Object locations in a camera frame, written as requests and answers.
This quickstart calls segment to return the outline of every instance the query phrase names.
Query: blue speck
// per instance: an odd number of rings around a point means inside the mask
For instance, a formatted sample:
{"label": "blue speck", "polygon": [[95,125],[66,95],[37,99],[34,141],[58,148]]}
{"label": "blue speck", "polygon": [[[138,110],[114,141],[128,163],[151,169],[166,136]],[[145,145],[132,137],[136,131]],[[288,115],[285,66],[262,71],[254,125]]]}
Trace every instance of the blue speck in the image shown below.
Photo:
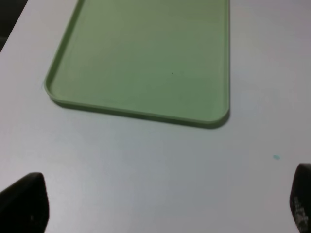
{"label": "blue speck", "polygon": [[274,155],[273,158],[274,158],[275,160],[280,160],[280,156],[278,156],[278,155]]}

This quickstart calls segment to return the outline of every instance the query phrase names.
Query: white background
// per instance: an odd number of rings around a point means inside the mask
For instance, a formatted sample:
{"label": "white background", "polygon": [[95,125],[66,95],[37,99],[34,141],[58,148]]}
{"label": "white background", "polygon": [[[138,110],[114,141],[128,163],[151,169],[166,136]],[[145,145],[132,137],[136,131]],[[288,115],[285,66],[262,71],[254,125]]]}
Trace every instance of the white background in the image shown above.
{"label": "white background", "polygon": [[215,130],[55,105],[42,84],[75,4],[29,0],[0,53],[0,189],[43,172],[47,233],[298,232],[311,1],[231,0],[231,117]]}

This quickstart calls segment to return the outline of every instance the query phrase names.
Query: table surface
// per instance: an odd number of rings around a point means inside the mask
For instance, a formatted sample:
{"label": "table surface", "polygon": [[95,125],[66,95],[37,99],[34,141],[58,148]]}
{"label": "table surface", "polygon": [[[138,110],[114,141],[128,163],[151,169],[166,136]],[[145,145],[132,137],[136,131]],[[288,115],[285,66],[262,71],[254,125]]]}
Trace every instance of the table surface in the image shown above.
{"label": "table surface", "polygon": [[0,53],[0,189],[42,172],[47,233],[297,232],[311,1],[231,0],[231,116],[215,130],[51,102],[43,81],[75,4],[29,0]]}

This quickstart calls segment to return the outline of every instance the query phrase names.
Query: black object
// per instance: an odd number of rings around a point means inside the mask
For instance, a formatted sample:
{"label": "black object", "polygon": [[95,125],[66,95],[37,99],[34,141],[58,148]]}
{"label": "black object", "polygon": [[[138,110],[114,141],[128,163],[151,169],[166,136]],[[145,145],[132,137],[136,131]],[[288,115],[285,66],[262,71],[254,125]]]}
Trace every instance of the black object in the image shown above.
{"label": "black object", "polygon": [[28,0],[0,0],[0,52]]}
{"label": "black object", "polygon": [[41,173],[30,173],[0,193],[1,233],[43,233],[49,202]]}
{"label": "black object", "polygon": [[300,164],[295,172],[290,207],[300,233],[311,233],[311,164]]}

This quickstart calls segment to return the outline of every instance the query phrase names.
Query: plastic tray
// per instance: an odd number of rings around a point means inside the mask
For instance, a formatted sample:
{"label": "plastic tray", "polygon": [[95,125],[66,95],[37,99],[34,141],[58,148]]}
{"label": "plastic tray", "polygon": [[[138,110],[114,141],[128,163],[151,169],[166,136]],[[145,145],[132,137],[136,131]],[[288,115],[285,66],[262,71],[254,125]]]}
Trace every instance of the plastic tray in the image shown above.
{"label": "plastic tray", "polygon": [[69,108],[219,126],[229,0],[79,0],[45,88]]}

